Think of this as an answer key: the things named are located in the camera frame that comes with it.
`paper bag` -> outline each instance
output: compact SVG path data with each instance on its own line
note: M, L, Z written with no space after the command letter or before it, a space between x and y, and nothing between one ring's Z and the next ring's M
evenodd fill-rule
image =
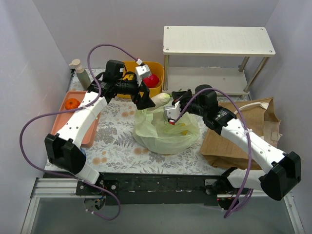
M236 102L236 104L239 108L243 107L241 112L246 120L247 127L252 129L254 133L262 137L266 142L276 147L281 134L278 133L280 120L274 113L273 98L240 101ZM236 111L230 102L220 102L219 105L232 112ZM231 141L211 130L207 131L200 153L213 167L226 169L238 167L242 170L247 168L248 154ZM255 161L252 161L252 170L261 170Z

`plastic bag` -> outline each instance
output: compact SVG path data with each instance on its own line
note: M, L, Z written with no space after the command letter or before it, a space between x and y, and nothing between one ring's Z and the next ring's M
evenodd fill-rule
M198 139L200 132L196 118L189 113L175 124L169 124L163 116L163 106L156 110L137 110L134 138L152 152L178 154Z

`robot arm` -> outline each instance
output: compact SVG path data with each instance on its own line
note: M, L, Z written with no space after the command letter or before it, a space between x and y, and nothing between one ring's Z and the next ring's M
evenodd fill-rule
M100 181L100 173L93 169L81 152L80 146L84 135L98 114L117 94L128 94L139 110L155 107L149 97L149 89L142 82L151 75L147 65L136 67L133 80L123 80L124 63L110 60L106 64L103 79L99 80L101 97L91 106L74 112L69 121L55 134L48 134L45 146L50 163L67 170L91 184ZM98 96L98 87L93 81L79 107L90 103Z
M195 92L209 85L198 86ZM185 92L173 92L172 106L164 108L164 117L169 123L174 124L180 112L192 98L191 90ZM248 143L245 137L244 127L236 115L230 110L218 105L215 91L206 91L198 95L194 103L191 103L187 112L203 117L206 126L219 135L232 141L242 150L248 153ZM259 164L262 171L250 171L246 188L263 190L274 200L281 200L301 180L300 157L291 152L285 152L271 146L253 132L249 132L251 138L252 158ZM236 168L229 169L222 184L229 184L239 188L242 184L246 170Z

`patterned tablecloth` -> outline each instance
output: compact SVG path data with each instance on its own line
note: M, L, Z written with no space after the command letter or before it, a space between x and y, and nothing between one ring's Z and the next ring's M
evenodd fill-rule
M95 75L103 69L94 69ZM77 76L73 77L70 90L83 90ZM199 139L184 152L160 155L150 152L132 136L136 106L130 99L115 98L102 111L91 148L85 149L87 162L100 172L154 173L185 175L220 175L224 170L210 166L199 153L207 132L201 117L196 116L200 128ZM46 170L62 169L47 161Z

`bottle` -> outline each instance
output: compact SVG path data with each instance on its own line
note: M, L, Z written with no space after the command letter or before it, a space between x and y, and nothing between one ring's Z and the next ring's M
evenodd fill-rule
M89 85L91 84L89 75L87 71L83 68L81 65L81 61L79 59L74 59L70 66L75 66L76 72L77 72L77 77L83 87L84 90L87 90Z

